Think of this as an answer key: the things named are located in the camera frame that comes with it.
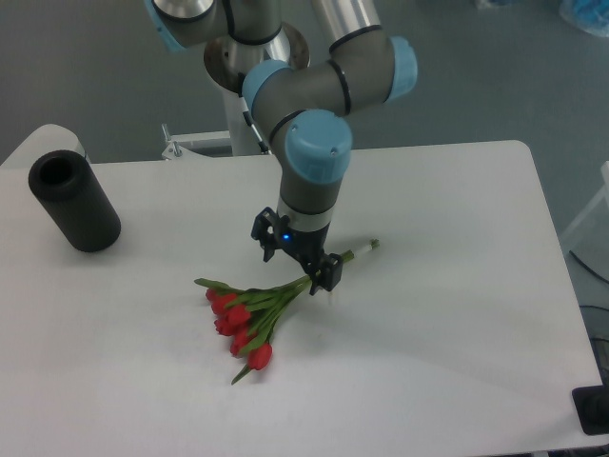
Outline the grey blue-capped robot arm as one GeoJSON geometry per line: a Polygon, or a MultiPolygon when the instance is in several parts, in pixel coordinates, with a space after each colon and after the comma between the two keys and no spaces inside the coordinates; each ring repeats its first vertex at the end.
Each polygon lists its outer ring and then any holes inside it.
{"type": "Polygon", "coordinates": [[[251,235],[265,258],[283,251],[313,290],[340,282],[343,260],[324,250],[350,162],[346,117],[410,92],[418,78],[415,51],[381,25],[371,1],[316,1],[328,42],[325,62],[293,68],[280,50],[283,21],[276,1],[148,1],[147,13],[166,46],[186,50],[226,39],[223,65],[244,99],[246,123],[277,158],[277,207],[255,218],[251,235]]]}

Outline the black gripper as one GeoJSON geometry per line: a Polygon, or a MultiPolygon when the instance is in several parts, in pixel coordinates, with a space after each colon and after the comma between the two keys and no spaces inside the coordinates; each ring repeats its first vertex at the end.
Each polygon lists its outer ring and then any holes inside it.
{"type": "Polygon", "coordinates": [[[325,254],[324,243],[328,227],[315,231],[298,231],[288,227],[289,219],[270,207],[264,208],[254,219],[251,238],[263,250],[263,261],[268,262],[279,249],[296,260],[310,277],[309,294],[319,290],[332,291],[341,281],[343,257],[325,254]]]}

